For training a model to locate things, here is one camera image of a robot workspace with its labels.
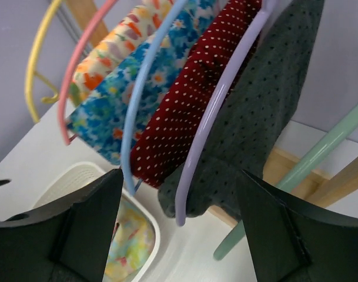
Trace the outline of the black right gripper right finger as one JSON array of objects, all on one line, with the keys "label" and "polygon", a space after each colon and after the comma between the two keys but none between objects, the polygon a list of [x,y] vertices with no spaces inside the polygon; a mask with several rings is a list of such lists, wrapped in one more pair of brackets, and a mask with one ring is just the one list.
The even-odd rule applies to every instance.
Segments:
[{"label": "black right gripper right finger", "polygon": [[358,219],[243,171],[238,202],[258,281],[358,281]]}]

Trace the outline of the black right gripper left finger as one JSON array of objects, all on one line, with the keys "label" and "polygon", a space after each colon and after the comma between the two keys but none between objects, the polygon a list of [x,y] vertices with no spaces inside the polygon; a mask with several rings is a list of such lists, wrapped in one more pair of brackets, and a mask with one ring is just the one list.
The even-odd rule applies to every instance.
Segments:
[{"label": "black right gripper left finger", "polygon": [[60,200],[0,221],[0,281],[86,281],[59,258],[71,217]]}]

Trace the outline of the mint green hanger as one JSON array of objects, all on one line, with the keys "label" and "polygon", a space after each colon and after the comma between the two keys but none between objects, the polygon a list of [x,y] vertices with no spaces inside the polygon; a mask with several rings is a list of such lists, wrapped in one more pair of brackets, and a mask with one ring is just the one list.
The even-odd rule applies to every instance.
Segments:
[{"label": "mint green hanger", "polygon": [[[294,189],[357,127],[358,104],[303,156],[298,164],[277,184],[277,187],[286,192]],[[213,258],[217,261],[222,260],[244,236],[245,228],[243,222],[240,221],[217,247]]]}]

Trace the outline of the pastel floral skirt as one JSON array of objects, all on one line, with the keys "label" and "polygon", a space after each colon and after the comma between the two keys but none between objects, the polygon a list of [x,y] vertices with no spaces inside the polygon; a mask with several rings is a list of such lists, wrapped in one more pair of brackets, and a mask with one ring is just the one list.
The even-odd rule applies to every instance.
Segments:
[{"label": "pastel floral skirt", "polygon": [[155,245],[155,231],[134,204],[122,199],[106,262],[103,281],[132,281]]}]

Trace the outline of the dark grey dotted skirt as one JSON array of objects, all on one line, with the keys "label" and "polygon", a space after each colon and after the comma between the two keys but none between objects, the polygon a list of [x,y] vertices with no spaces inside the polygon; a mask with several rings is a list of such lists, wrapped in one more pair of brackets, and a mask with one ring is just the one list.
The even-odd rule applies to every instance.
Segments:
[{"label": "dark grey dotted skirt", "polygon": [[240,219],[237,191],[263,168],[294,115],[323,1],[292,1],[264,36],[220,109],[190,185],[186,215],[210,206]]}]

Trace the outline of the lilac hanger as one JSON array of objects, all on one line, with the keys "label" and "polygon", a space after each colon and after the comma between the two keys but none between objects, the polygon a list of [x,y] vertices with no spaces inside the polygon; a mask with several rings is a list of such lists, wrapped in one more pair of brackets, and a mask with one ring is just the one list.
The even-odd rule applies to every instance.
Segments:
[{"label": "lilac hanger", "polygon": [[180,227],[184,226],[186,221],[186,201],[190,184],[212,125],[243,61],[278,3],[278,0],[262,1],[260,11],[256,14],[245,34],[240,39],[206,107],[183,166],[176,190],[175,215],[176,224]]}]

